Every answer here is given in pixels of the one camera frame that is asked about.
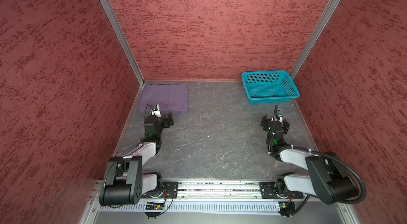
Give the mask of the purple trousers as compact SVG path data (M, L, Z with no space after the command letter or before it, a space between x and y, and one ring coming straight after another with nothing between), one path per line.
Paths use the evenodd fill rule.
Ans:
M147 105L159 105L160 111L189 113L188 86L186 84L152 84L144 87L138 111L144 112Z

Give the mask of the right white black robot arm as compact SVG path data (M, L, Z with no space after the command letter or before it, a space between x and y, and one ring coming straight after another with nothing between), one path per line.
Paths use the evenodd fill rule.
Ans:
M266 144L272 158L307 171L307 174L286 173L277 177L273 192L278 197L286 199L299 192L327 205L337 202L351 205L365 199L367 189L363 180L335 153L289 145L284 136L290 124L278 113L272 118L263 116L260 125L267 132Z

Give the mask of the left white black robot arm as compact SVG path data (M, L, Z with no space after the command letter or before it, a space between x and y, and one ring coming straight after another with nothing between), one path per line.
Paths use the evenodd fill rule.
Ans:
M173 125L171 112L165 117L152 112L144 118L144 138L136 148L125 156L108 160L99 195L101 206L135 205L146 193L163 193L161 174L143 173L143 166L160 151L163 130Z

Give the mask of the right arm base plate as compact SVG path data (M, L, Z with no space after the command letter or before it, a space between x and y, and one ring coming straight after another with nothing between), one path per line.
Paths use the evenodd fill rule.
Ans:
M278 194L275 188L275 182L260 182L260 193L262 199L304 199L304 194L301 192L288 192L288 194Z

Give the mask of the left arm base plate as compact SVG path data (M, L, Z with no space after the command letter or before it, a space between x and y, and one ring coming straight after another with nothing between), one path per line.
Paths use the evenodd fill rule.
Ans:
M158 189L148 191L144 194L142 194L141 198L142 199L159 199L159 200L164 200L164 199L176 199L177 198L177 193L178 193L178 187L179 187L179 182L175 181L167 181L163 182L162 186Z

